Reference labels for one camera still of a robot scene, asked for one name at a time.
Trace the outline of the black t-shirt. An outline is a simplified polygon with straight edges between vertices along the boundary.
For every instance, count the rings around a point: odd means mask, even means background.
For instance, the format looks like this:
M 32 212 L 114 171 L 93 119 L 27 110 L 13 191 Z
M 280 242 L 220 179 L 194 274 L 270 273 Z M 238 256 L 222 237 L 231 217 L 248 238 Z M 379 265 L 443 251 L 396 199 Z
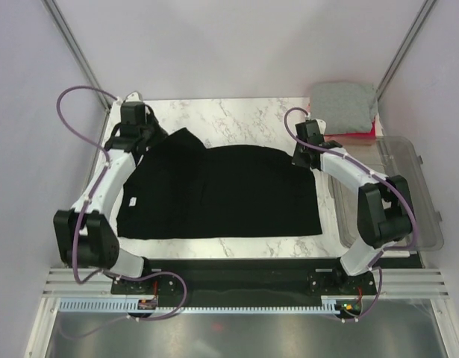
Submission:
M 274 148 L 206 148 L 187 129 L 145 153 L 123 187 L 116 228 L 127 239 L 322 233 L 310 170 Z

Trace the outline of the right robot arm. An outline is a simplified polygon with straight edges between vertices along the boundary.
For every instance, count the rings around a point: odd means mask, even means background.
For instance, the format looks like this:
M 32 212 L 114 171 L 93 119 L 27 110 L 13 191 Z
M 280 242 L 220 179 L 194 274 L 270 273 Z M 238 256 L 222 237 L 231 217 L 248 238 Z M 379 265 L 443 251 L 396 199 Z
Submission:
M 332 176 L 357 196 L 359 237 L 339 259 L 332 274 L 333 287 L 350 293 L 359 284 L 359 274 L 372 267 L 386 251 L 406 236 L 417 233 L 407 180 L 388 177 L 350 155 L 341 144 L 327 142 L 316 120 L 296 125 L 293 164 L 317 169 Z

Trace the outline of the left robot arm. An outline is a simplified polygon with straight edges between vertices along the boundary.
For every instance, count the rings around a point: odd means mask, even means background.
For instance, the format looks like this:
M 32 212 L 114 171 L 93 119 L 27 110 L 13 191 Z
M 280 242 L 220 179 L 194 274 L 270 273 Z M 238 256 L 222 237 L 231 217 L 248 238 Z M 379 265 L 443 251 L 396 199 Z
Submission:
M 68 210 L 54 215 L 54 230 L 60 258 L 72 268 L 75 281 L 85 283 L 78 270 L 94 268 L 128 279 L 138 293 L 154 285 L 154 275 L 144 269 L 144 259 L 122 249 L 110 215 L 127 179 L 147 150 L 165 140 L 153 109 L 143 101 L 118 104 L 120 121 L 101 146 L 104 163 L 95 172 L 81 197 Z

